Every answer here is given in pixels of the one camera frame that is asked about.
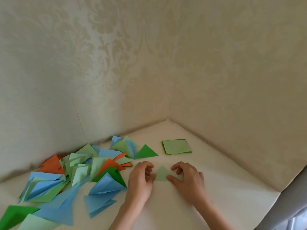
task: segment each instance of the forearm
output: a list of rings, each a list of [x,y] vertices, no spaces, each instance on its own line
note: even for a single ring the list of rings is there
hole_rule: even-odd
[[[210,230],[235,230],[210,199],[202,198],[194,206],[204,218]]]
[[[140,215],[143,206],[138,203],[125,202],[119,209],[117,216],[109,230],[130,230]]]

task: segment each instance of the damask wallpaper pattern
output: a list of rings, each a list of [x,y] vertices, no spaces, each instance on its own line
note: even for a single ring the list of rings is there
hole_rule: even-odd
[[[306,10],[306,0],[0,0],[0,175],[171,118],[281,191],[307,163]]]

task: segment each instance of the floral wallpaper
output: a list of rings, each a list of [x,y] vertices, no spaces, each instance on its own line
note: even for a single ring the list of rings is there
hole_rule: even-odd
[[[283,190],[307,164],[306,10],[306,0],[0,0],[1,106],[24,104],[0,120],[32,126],[22,134],[32,146],[14,148],[31,156],[16,166],[170,118]]]
[[[307,164],[307,0],[181,0],[170,116],[282,191]]]

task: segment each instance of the orange paper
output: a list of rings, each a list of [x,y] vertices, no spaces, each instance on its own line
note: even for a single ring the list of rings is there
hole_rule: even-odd
[[[124,157],[124,156],[126,156],[126,154],[125,154],[124,152],[122,152],[122,153],[119,154],[117,157],[115,157],[115,158],[113,159],[113,161],[116,161],[116,160],[118,160],[119,158],[122,158],[122,157]]]
[[[42,167],[36,170],[37,172],[45,172],[50,174],[65,174],[65,171],[59,163],[59,158],[56,154],[46,160],[40,166]]]
[[[133,164],[131,164],[130,162],[125,163],[125,164],[121,164],[121,166],[133,166]]]
[[[106,170],[106,169],[109,168],[110,166],[111,166],[111,167],[116,166],[117,169],[118,169],[119,171],[122,171],[122,170],[125,170],[125,169],[126,169],[125,167],[119,165],[119,164],[116,163],[115,161],[112,161],[111,159],[108,159],[108,160],[106,161],[106,163],[104,164],[104,166],[103,166],[103,167],[101,168],[101,170],[99,171],[99,173],[97,174],[97,176],[100,175],[104,170]]]

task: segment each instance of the table surface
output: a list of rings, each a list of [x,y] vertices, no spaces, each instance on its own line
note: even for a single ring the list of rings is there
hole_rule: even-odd
[[[135,131],[129,136],[141,147],[147,144],[159,156],[147,158],[155,165],[170,168],[179,161],[189,162],[205,176],[205,185],[211,199],[237,230],[252,230],[263,219],[279,196],[279,192],[241,168],[231,159],[207,145],[205,142],[184,130],[170,120]],[[161,146],[164,139],[186,139],[192,153],[165,155]],[[109,148],[110,142],[100,145]],[[134,164],[144,159],[137,159]],[[127,167],[121,174],[127,184],[133,167]],[[8,205],[17,204],[29,173],[0,184],[0,216]],[[95,183],[83,185],[73,203],[74,226],[60,225],[57,229],[108,229],[121,204],[125,191],[114,199],[115,204],[90,219],[83,196],[88,194]],[[133,229],[209,229],[199,213],[184,201],[170,182],[154,182],[151,197],[138,217]]]

